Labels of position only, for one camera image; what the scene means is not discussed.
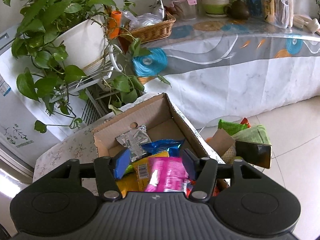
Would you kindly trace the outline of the yellow snack packet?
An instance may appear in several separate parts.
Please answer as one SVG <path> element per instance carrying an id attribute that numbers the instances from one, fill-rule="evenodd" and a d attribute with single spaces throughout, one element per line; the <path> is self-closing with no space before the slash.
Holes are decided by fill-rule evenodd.
<path id="1" fill-rule="evenodd" d="M 169 157 L 168 151 L 163 151 L 157 154 L 150 155 L 148 157 L 142 158 L 132 164 L 138 181 L 138 188 L 139 191 L 145 191 L 150 178 L 151 178 L 151 162 L 154 158 L 161 158 L 161 157 Z"/>

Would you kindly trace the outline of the large orange snack bag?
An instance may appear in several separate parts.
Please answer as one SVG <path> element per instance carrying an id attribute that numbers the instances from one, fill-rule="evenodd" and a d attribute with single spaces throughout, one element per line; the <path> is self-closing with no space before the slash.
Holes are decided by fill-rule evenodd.
<path id="1" fill-rule="evenodd" d="M 138 192 L 138 180 L 136 173 L 125 174 L 120 180 L 116 181 L 116 185 L 121 191 L 122 197 L 126 197 L 128 192 Z"/>

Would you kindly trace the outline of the silver foil snack bag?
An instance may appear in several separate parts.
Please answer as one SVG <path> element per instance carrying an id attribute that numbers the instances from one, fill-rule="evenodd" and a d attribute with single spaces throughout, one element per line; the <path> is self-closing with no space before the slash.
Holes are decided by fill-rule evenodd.
<path id="1" fill-rule="evenodd" d="M 133 163 L 147 155 L 142 145 L 150 143 L 151 139 L 147 134 L 146 126 L 142 125 L 117 136 L 116 141 L 130 150 L 130 160 Z"/>

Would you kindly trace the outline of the blue foil snack bag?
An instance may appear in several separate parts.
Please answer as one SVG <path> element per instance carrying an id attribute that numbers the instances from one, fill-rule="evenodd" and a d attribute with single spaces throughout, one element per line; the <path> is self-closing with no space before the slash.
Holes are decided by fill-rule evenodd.
<path id="1" fill-rule="evenodd" d="M 141 147 L 144 151 L 148 152 L 151 155 L 166 151 L 168 152 L 170 157 L 179 157 L 180 148 L 183 143 L 184 140 L 160 139 L 142 144 Z"/>

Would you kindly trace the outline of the pink snack packet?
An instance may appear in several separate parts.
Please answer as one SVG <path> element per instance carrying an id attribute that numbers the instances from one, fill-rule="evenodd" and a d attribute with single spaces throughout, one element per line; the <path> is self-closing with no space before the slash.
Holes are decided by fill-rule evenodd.
<path id="1" fill-rule="evenodd" d="M 145 192 L 187 192 L 189 176 L 180 157 L 155 157 L 149 163 Z"/>

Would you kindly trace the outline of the green snack packet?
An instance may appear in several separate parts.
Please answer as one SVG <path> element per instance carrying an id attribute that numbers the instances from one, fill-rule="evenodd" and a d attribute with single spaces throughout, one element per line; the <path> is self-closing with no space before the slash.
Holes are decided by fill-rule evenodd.
<path id="1" fill-rule="evenodd" d="M 133 165 L 130 164 L 130 165 L 126 168 L 126 170 L 125 170 L 125 172 L 124 172 L 124 175 L 129 174 L 129 173 L 132 173 L 132 172 L 134 172 L 134 171 L 135 171 L 135 169 L 133 168 Z"/>

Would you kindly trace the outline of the red orange snack packet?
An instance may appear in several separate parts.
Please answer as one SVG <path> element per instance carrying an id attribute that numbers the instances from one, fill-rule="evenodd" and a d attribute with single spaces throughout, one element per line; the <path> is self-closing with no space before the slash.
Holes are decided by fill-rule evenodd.
<path id="1" fill-rule="evenodd" d="M 187 182 L 187 189 L 186 189 L 186 196 L 189 197 L 192 191 L 204 191 L 204 187 L 199 187 L 196 185 L 197 181 L 195 180 L 188 180 Z M 221 190 L 218 186 L 214 186 L 212 191 L 212 197 L 217 197 L 220 194 Z"/>

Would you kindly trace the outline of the floral tablecloth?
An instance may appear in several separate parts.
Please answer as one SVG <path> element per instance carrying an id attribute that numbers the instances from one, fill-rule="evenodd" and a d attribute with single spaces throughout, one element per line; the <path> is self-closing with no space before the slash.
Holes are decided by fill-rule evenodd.
<path id="1" fill-rule="evenodd" d="M 158 93 L 154 92 L 146 93 L 134 103 L 121 107 L 121 115 L 109 113 L 51 147 L 36 160 L 33 182 L 69 159 L 79 159 L 80 163 L 84 164 L 93 162 L 100 155 L 115 155 L 117 151 L 112 148 L 120 145 L 116 137 L 144 124 L 138 120 L 124 122 L 124 118 L 137 107 L 142 107 L 142 103 L 157 95 Z"/>

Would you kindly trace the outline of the cardboard milk box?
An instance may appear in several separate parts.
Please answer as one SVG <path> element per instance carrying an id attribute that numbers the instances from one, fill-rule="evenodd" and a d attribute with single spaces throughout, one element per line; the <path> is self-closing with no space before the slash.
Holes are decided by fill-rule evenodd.
<path id="1" fill-rule="evenodd" d="M 159 139 L 184 140 L 184 148 L 191 150 L 198 158 L 207 158 L 207 163 L 204 165 L 197 180 L 197 186 L 204 187 L 204 190 L 209 191 L 220 180 L 217 175 L 217 169 L 219 164 L 223 162 L 222 159 L 205 142 L 196 128 L 169 99 L 167 94 L 159 94 L 142 103 L 142 107 L 137 107 L 128 117 L 124 118 L 124 122 L 130 120 L 143 121 L 147 134 L 152 141 Z M 117 153 L 122 149 L 123 146 L 121 145 L 112 148 Z M 117 189 L 107 164 L 108 158 L 115 155 L 100 155 L 93 161 L 95 182 L 99 194 Z"/>

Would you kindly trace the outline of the bag of green items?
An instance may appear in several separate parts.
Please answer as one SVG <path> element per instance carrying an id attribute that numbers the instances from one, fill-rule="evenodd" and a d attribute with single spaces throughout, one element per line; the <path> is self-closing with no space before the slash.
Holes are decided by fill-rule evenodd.
<path id="1" fill-rule="evenodd" d="M 237 140 L 271 145 L 263 125 L 252 125 L 248 119 L 240 119 L 238 116 L 214 119 L 200 130 L 200 135 L 227 164 L 231 164 L 234 159 L 242 159 L 236 156 Z"/>

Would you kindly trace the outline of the black box on floor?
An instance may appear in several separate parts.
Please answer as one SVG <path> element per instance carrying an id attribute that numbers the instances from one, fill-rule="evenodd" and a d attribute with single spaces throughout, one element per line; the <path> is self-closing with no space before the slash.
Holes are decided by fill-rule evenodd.
<path id="1" fill-rule="evenodd" d="M 269 169 L 271 167 L 272 145 L 257 142 L 235 142 L 236 156 L 247 163 Z"/>

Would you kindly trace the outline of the white metal plant rack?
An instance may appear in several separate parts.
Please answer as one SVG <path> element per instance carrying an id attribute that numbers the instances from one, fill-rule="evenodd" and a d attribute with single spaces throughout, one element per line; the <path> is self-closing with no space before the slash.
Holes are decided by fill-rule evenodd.
<path id="1" fill-rule="evenodd" d="M 98 97 L 107 91 L 107 82 L 123 72 L 117 62 L 121 53 L 119 46 L 109 44 L 101 59 L 83 69 L 85 76 L 61 85 L 49 101 L 54 104 L 53 113 L 46 111 L 50 123 L 63 128 L 84 127 L 105 115 L 106 106 Z"/>

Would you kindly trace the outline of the grey patterned table cover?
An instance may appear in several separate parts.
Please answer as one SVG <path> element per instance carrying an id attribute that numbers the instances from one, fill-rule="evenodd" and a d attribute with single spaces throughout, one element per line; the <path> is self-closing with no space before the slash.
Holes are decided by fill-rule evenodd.
<path id="1" fill-rule="evenodd" d="M 196 128 L 223 116 L 249 117 L 319 95 L 319 36 L 253 18 L 176 21 L 161 48 L 166 67 L 141 77 L 166 93 Z"/>

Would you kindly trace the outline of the blue ribbon roll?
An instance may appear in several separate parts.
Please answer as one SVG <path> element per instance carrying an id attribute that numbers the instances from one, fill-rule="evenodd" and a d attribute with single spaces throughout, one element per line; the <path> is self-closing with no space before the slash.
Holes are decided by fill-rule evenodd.
<path id="1" fill-rule="evenodd" d="M 137 76 L 157 76 L 168 65 L 166 53 L 161 48 L 149 48 L 151 54 L 137 56 L 132 59 L 133 68 Z"/>

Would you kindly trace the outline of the white chest freezer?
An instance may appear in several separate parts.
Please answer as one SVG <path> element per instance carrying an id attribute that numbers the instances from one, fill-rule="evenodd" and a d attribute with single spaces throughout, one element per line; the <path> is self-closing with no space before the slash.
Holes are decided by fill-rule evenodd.
<path id="1" fill-rule="evenodd" d="M 31 167 L 40 155 L 75 131 L 50 123 L 45 104 L 23 96 L 16 79 L 28 68 L 39 79 L 31 59 L 15 59 L 11 53 L 17 26 L 1 33 L 1 145 Z"/>

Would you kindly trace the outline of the silver refrigerator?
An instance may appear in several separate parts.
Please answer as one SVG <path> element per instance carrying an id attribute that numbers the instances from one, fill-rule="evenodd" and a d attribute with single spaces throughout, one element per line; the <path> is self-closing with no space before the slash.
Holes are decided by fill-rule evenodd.
<path id="1" fill-rule="evenodd" d="M 10 216 L 12 199 L 32 183 L 34 168 L 1 145 L 1 225 L 9 235 L 17 233 Z"/>

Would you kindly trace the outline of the wicker basket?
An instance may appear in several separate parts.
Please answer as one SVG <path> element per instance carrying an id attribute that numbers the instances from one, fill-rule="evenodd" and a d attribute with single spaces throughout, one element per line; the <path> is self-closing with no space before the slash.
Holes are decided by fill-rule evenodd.
<path id="1" fill-rule="evenodd" d="M 141 44 L 162 40 L 171 36 L 172 27 L 175 22 L 176 18 L 166 10 L 163 22 L 131 31 L 127 29 L 129 26 L 127 24 L 126 28 L 121 31 L 120 37 L 123 37 L 128 41 L 133 41 L 134 38 L 138 38 L 140 39 Z"/>

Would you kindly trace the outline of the orange cup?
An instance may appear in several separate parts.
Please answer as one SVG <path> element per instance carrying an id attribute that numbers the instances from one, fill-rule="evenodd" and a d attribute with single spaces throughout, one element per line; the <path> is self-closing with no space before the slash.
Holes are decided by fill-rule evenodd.
<path id="1" fill-rule="evenodd" d="M 119 35 L 120 28 L 121 28 L 121 16 L 122 16 L 121 11 L 115 10 L 111 12 L 111 16 L 107 23 L 108 38 L 114 39 Z"/>

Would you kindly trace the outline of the green white plant pot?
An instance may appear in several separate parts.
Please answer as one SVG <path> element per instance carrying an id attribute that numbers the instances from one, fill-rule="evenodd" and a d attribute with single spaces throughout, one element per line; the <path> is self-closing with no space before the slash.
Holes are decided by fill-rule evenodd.
<path id="1" fill-rule="evenodd" d="M 201 0 L 203 9 L 209 17 L 226 17 L 224 8 L 229 5 L 229 0 Z"/>

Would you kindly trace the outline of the brown teapot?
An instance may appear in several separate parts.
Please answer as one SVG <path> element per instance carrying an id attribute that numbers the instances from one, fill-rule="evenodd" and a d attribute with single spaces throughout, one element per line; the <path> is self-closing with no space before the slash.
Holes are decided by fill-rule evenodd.
<path id="1" fill-rule="evenodd" d="M 247 20 L 250 17 L 249 8 L 242 0 L 236 0 L 231 5 L 226 5 L 223 8 L 224 13 L 236 20 Z"/>

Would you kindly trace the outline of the green pothos plant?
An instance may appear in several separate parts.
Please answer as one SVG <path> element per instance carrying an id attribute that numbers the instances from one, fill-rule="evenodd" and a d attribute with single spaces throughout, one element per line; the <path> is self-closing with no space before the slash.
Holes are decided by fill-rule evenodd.
<path id="1" fill-rule="evenodd" d="M 26 69 L 16 80 L 18 91 L 45 105 L 49 116 L 70 120 L 68 128 L 80 126 L 82 120 L 70 99 L 88 98 L 81 84 L 89 78 L 85 68 L 107 65 L 99 75 L 110 90 L 109 109 L 119 111 L 133 103 L 143 92 L 138 76 L 127 75 L 116 62 L 115 54 L 132 59 L 150 56 L 146 42 L 167 38 L 175 23 L 174 16 L 147 14 L 139 23 L 134 17 L 122 25 L 121 17 L 131 14 L 130 1 L 119 10 L 113 0 L 26 0 L 21 9 L 22 22 L 17 28 L 11 52 L 13 57 L 28 57 L 36 72 Z M 3 0 L 9 5 L 11 0 Z"/>

